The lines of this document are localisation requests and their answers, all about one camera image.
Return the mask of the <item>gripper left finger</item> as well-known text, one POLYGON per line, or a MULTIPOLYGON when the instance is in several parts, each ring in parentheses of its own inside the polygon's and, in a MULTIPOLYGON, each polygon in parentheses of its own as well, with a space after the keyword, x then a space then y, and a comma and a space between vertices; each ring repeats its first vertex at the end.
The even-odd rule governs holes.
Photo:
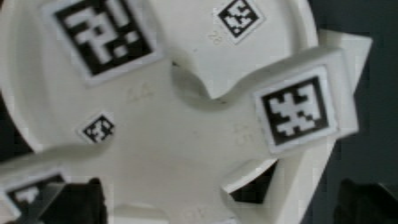
POLYGON ((49 183, 19 216, 19 224, 108 224, 101 181, 49 183))

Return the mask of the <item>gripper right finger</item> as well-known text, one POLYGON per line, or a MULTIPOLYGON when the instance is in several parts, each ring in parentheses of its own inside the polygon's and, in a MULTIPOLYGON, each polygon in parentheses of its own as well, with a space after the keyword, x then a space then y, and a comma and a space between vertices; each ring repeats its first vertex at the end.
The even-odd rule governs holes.
POLYGON ((398 184, 340 181, 333 224, 398 224, 398 184))

